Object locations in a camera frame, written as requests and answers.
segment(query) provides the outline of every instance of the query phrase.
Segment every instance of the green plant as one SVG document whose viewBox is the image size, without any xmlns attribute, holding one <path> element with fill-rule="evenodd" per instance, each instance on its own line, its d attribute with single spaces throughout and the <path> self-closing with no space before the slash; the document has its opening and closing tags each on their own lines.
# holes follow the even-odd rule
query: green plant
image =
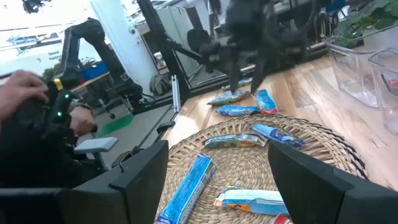
<svg viewBox="0 0 398 224">
<path fill-rule="evenodd" d="M 58 64 L 55 64 L 54 67 L 52 67 L 52 68 L 46 68 L 43 72 L 43 79 L 46 82 L 52 80 L 54 78 L 54 76 L 56 75 L 56 72 L 59 67 L 60 67 L 60 64 L 58 63 Z"/>
<path fill-rule="evenodd" d="M 360 11 L 351 12 L 336 28 L 346 39 L 360 37 L 366 29 L 381 30 L 398 21 L 398 0 L 374 0 Z"/>
</svg>

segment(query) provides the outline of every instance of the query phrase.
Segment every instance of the desk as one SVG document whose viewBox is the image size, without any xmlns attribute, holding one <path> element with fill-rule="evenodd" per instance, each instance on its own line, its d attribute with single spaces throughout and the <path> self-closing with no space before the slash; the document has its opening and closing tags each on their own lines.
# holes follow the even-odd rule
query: desk
<svg viewBox="0 0 398 224">
<path fill-rule="evenodd" d="M 104 74 L 102 74 L 102 75 L 100 75 L 100 76 L 98 76 L 98 77 L 95 77 L 95 78 L 93 78 L 93 79 L 91 79 L 91 80 L 88 80 L 88 81 L 84 82 L 83 84 L 79 85 L 78 87 L 74 88 L 74 89 L 72 90 L 72 92 L 79 91 L 79 90 L 81 90 L 82 88 L 84 88 L 84 87 L 86 87 L 86 86 L 88 86 L 88 85 L 90 85 L 90 84 L 92 84 L 92 83 L 94 83 L 94 82 L 97 82 L 98 80 L 104 78 L 104 77 L 107 76 L 107 75 L 109 75 L 109 72 L 106 72 L 106 73 L 104 73 Z"/>
<path fill-rule="evenodd" d="M 305 118 L 322 124 L 348 142 L 361 155 L 369 178 L 398 190 L 398 137 L 383 127 L 381 112 L 369 108 L 338 89 L 328 57 L 304 63 L 293 69 L 272 74 L 260 89 L 267 89 L 282 114 Z M 162 139 L 169 146 L 231 117 L 216 114 L 217 106 L 207 103 L 223 90 L 216 90 L 186 101 L 175 118 L 175 126 Z M 256 105 L 254 97 L 238 105 Z"/>
</svg>

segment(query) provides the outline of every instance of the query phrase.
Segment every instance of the person's hand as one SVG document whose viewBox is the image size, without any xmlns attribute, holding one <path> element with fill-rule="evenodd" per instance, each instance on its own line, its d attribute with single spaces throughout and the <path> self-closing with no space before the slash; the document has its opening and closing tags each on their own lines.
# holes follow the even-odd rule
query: person's hand
<svg viewBox="0 0 398 224">
<path fill-rule="evenodd" d="M 74 130 L 76 135 L 88 134 L 94 128 L 95 122 L 91 110 L 77 106 L 70 112 L 70 116 L 72 117 L 70 128 Z"/>
<path fill-rule="evenodd" d="M 37 98 L 48 101 L 47 86 L 33 72 L 17 70 L 0 86 L 0 121 L 14 114 L 25 100 Z"/>
</svg>

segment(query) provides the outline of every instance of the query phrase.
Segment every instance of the woven placemat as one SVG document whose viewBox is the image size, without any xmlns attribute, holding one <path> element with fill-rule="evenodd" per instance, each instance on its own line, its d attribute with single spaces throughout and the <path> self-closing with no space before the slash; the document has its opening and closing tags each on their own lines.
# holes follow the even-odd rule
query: woven placemat
<svg viewBox="0 0 398 224">
<path fill-rule="evenodd" d="M 217 170 L 201 193 L 187 223 L 268 223 L 272 216 L 219 208 L 213 203 L 221 190 L 229 185 L 245 189 L 277 190 L 267 158 L 269 144 L 265 147 L 200 149 L 202 141 L 211 136 L 254 133 L 249 124 L 284 128 L 308 143 L 308 146 L 301 149 L 302 152 L 368 179 L 364 162 L 354 148 L 332 130 L 306 119 L 281 114 L 242 116 L 201 130 L 170 149 L 167 177 L 157 214 L 167 205 L 197 154 L 202 152 L 213 158 Z"/>
</svg>

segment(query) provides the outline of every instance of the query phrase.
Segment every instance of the white wall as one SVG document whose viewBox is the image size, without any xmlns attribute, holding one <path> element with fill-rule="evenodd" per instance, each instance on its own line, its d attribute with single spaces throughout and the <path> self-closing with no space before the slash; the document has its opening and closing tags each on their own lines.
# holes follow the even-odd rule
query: white wall
<svg viewBox="0 0 398 224">
<path fill-rule="evenodd" d="M 46 68 L 52 68 L 59 63 L 62 56 L 63 43 L 28 50 L 17 56 L 17 49 L 0 51 L 0 75 L 18 69 L 30 70 L 42 75 Z M 79 58 L 93 57 L 96 61 L 101 58 L 95 48 L 84 39 L 80 40 Z"/>
</svg>

